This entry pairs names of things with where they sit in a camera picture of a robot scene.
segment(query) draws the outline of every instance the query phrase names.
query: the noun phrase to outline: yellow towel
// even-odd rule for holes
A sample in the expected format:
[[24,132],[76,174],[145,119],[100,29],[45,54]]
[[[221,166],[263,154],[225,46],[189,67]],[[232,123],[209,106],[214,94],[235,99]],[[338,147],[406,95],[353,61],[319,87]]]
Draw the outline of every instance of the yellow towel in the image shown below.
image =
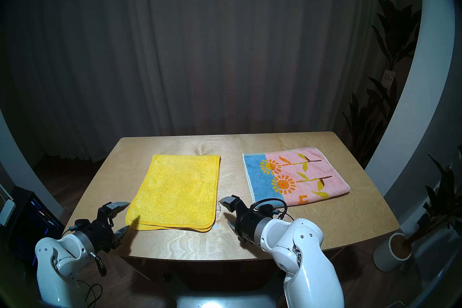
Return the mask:
[[215,221],[220,157],[154,155],[125,216],[134,230],[208,231]]

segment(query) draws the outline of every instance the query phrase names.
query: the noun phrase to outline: blue stripe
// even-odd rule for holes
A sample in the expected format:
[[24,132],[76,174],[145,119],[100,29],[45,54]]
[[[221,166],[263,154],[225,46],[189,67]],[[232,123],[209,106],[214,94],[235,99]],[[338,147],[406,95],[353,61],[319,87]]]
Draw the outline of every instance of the blue stripe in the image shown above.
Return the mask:
[[[274,175],[264,173],[260,168],[260,163],[266,160],[265,154],[244,154],[243,158],[250,178],[250,190],[254,193],[255,201],[260,201],[264,198],[280,198],[284,200],[284,197],[273,189],[272,180]],[[280,201],[270,201],[268,203],[272,204],[274,208],[284,207]]]

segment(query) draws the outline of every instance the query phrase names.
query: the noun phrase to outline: pink towel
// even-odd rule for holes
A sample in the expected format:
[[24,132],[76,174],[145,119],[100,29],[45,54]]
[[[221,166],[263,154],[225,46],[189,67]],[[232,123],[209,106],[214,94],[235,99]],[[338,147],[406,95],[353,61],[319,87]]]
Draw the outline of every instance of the pink towel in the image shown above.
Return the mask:
[[350,191],[317,148],[244,154],[243,159],[254,202],[282,198],[288,206],[297,206]]

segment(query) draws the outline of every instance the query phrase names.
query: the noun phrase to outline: tag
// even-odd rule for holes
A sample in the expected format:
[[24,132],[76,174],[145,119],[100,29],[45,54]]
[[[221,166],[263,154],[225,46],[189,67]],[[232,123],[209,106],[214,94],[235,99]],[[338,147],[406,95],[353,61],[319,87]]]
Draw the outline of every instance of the tag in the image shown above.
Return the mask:
[[394,78],[395,78],[395,72],[389,71],[388,69],[386,69],[385,72],[383,73],[382,82],[380,82],[380,84],[384,88],[390,89]]

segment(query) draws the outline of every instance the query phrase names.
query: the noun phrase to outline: white wall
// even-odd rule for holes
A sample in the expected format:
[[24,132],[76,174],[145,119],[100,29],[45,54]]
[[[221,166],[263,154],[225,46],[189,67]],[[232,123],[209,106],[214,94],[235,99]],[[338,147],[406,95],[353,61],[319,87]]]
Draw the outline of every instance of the white wall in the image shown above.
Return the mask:
[[63,208],[37,178],[16,145],[0,111],[0,163],[16,186],[33,191],[43,204],[60,218]]
[[10,175],[6,172],[5,168],[0,162],[0,184],[3,186],[3,188],[8,192],[11,193],[11,191],[14,188],[14,182],[11,180]]
[[422,20],[411,70],[366,173],[385,196],[414,154],[441,97],[452,58],[453,0],[422,0]]
[[[402,96],[366,168],[406,235],[426,210],[425,185],[440,173],[427,156],[453,164],[462,184],[462,163],[454,156],[462,132],[462,12],[453,0],[423,0],[420,34]],[[461,243],[441,228],[413,245],[422,283],[427,286]]]

